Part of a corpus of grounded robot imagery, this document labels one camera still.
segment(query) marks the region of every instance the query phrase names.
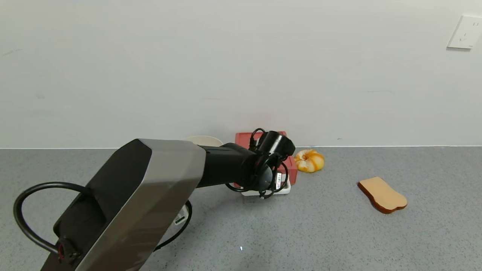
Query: sticker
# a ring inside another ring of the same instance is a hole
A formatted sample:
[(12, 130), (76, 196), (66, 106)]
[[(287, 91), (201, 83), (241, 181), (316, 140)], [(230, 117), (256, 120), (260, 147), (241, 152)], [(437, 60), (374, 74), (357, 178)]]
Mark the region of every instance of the sticker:
[(278, 172), (276, 174), (276, 190), (280, 189), (281, 187), (281, 178), (282, 178), (283, 174), (281, 172)]

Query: silver arm casing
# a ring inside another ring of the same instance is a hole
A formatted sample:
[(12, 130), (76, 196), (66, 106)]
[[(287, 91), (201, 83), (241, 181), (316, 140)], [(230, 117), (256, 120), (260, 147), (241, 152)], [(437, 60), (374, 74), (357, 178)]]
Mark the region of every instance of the silver arm casing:
[[(84, 252), (76, 271), (139, 270), (202, 178), (206, 151), (201, 147), (179, 140), (140, 141), (152, 151), (144, 178)], [(45, 270), (55, 266), (49, 260)], [(56, 270), (69, 269), (59, 264)]]

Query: orange donut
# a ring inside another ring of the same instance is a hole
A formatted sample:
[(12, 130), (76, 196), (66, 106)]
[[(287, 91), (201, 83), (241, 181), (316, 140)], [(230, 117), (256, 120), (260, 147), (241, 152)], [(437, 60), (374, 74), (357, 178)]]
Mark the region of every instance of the orange donut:
[(304, 149), (296, 154), (295, 162), (299, 171), (313, 173), (325, 166), (325, 157), (314, 149)]

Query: power socket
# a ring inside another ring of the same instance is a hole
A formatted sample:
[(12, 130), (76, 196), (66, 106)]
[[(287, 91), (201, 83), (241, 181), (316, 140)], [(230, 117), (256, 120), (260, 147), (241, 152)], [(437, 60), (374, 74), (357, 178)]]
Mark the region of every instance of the power socket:
[(447, 47), (472, 49), (482, 33), (482, 17), (462, 16)]

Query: toy bread slice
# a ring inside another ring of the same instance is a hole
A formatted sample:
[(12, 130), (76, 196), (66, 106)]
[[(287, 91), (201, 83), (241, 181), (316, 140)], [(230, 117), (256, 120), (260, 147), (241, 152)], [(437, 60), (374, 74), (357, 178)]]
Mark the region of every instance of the toy bread slice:
[(384, 214), (401, 210), (407, 206), (407, 199), (388, 185), (382, 178), (374, 177), (358, 183), (373, 206)]

